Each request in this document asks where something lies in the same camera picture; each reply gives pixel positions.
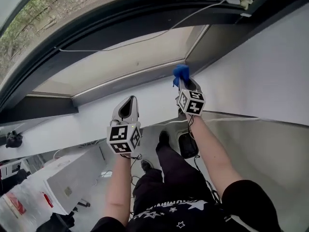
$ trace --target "blue cloth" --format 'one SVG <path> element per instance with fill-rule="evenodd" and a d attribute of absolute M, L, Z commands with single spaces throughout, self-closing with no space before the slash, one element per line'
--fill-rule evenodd
<path fill-rule="evenodd" d="M 181 78 L 185 84 L 189 81 L 189 66 L 185 64 L 178 64 L 176 68 L 173 70 L 173 74 L 175 79 L 173 80 L 173 86 L 176 85 L 179 87 L 179 79 Z"/>

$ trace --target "black t-shirt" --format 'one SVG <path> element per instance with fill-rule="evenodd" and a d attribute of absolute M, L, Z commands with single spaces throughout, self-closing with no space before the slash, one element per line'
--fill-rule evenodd
<path fill-rule="evenodd" d="M 280 232 L 273 203 L 262 188 L 250 180 L 226 188 L 222 204 L 203 200 L 171 200 L 135 215 L 124 227 L 112 217 L 101 218 L 92 232 L 250 231 L 230 215 L 259 231 Z"/>

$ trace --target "shoe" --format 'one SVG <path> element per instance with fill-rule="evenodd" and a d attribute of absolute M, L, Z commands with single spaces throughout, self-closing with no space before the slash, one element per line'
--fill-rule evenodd
<path fill-rule="evenodd" d="M 140 166 L 145 173 L 154 168 L 148 160 L 141 160 Z"/>
<path fill-rule="evenodd" d="M 159 143 L 169 145 L 169 134 L 165 130 L 160 133 Z"/>

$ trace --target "forearm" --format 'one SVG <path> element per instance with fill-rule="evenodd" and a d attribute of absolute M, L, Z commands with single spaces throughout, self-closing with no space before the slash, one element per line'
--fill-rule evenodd
<path fill-rule="evenodd" d="M 113 217 L 125 226 L 130 215 L 130 202 L 131 161 L 117 155 L 106 194 L 104 216 Z"/>
<path fill-rule="evenodd" d="M 194 117 L 194 122 L 190 129 L 194 135 L 210 178 L 219 195 L 222 196 L 227 186 L 242 178 L 233 168 L 222 144 L 209 130 L 201 117 Z"/>

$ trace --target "black and white cube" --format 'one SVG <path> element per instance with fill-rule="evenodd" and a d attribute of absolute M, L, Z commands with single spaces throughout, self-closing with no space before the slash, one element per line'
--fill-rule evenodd
<path fill-rule="evenodd" d="M 178 99 L 178 105 L 185 114 L 201 116 L 205 101 L 206 99 L 203 93 L 182 89 Z"/>
<path fill-rule="evenodd" d="M 115 154 L 132 153 L 140 138 L 140 122 L 107 128 L 107 144 Z"/>

